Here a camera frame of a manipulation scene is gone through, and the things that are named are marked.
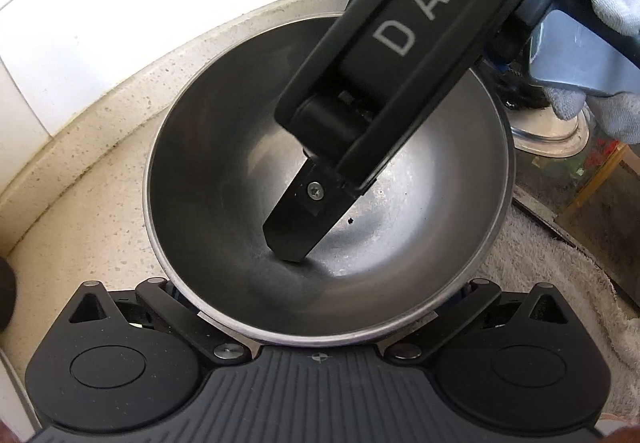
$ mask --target black round object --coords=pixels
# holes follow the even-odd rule
[[[158,421],[200,382],[193,350],[130,325],[101,283],[82,285],[38,346],[25,383],[45,423],[114,433]]]
[[[14,314],[15,275],[11,266],[0,257],[0,332],[4,330]]]
[[[71,364],[71,374],[87,387],[112,389],[140,378],[145,367],[145,357],[135,349],[102,346],[79,354]]]
[[[434,373],[465,417],[513,435],[593,425],[610,386],[609,368],[575,313],[558,290],[543,286],[506,324],[447,344]]]
[[[511,346],[500,349],[491,360],[494,373],[507,383],[519,387],[546,387],[562,379],[564,360],[536,346]]]

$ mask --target screw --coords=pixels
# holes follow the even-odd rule
[[[216,347],[213,350],[213,354],[219,359],[235,360],[244,355],[244,347],[233,342],[228,344],[220,344],[220,346]]]
[[[415,344],[400,343],[389,347],[386,354],[398,360],[414,360],[422,354],[422,350]]]
[[[319,201],[324,197],[324,189],[317,181],[312,181],[306,186],[306,193],[313,201]]]

